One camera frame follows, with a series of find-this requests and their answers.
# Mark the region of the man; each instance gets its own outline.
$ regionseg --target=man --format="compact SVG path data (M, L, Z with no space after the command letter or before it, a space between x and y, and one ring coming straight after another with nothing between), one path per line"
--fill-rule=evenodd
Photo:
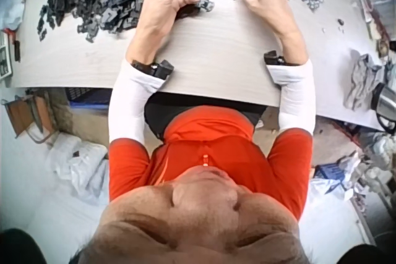
M281 133L265 157L252 142L262 107L169 107L156 98L160 93L152 96L164 80L141 67L154 62L177 11L198 1L144 0L109 110L111 202L78 263L308 262L298 220L308 190L315 89L293 13L287 0L243 0L279 37L285 61L297 65L267 66L282 94ZM144 115L164 141L151 160Z

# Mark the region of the table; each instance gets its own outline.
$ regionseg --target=table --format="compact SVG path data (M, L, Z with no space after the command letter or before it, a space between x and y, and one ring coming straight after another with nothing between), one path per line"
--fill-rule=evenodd
M277 39L241 0L213 1L212 12L177 21L161 49L158 57L175 66L163 91L278 106L279 88L263 60L266 51L280 50ZM380 62L356 6L358 0L324 1L315 13L301 0L290 1L314 64L317 114L379 128L369 103L359 111L343 106L359 53ZM91 44L85 35L77 34L81 20L70 15L53 31L48 27L47 37L40 43L37 23L44 3L46 0L27 0L17 35L21 63L13 64L10 86L112 88L134 30L119 38L100 32ZM344 20L344 32L337 19Z

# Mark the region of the red shirt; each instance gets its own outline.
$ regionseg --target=red shirt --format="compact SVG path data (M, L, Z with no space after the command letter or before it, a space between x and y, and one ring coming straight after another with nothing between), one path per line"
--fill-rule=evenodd
M110 200L207 164L224 170L237 184L273 197L300 219L308 191L312 136L301 129L284 131L265 157L252 142L253 132L251 123L235 110L199 106L171 122L164 145L151 159L135 140L117 139L110 144Z

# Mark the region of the electric kettle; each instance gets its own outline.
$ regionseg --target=electric kettle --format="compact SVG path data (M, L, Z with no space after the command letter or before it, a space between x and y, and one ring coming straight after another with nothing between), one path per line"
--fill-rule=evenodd
M373 93L371 100L371 109L377 113L377 119L381 127L389 134L396 133L396 92L384 83L379 83ZM393 128L387 126L382 118L393 124Z

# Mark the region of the floor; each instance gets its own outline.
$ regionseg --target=floor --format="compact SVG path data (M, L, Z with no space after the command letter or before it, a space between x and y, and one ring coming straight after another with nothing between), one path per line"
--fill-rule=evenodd
M3 99L11 100L16 93L23 94L23 90L1 88ZM54 108L62 129L70 129L85 140L108 144L105 114L75 113L62 104ZM263 120L265 128L256 131L254 141L267 153L277 135L276 109L269 109ZM67 263L89 241L105 206L94 207L73 196L70 186L49 170L46 156L51 146L36 145L27 135L15 138L4 108L1 132L1 229L26 230L48 263ZM146 136L148 150L152 151L158 141L149 131ZM336 161L355 149L327 120L318 119L312 164ZM338 195L335 192L317 198L309 192L299 225L303 246L314 263L335 263L350 247L369 240L351 203Z

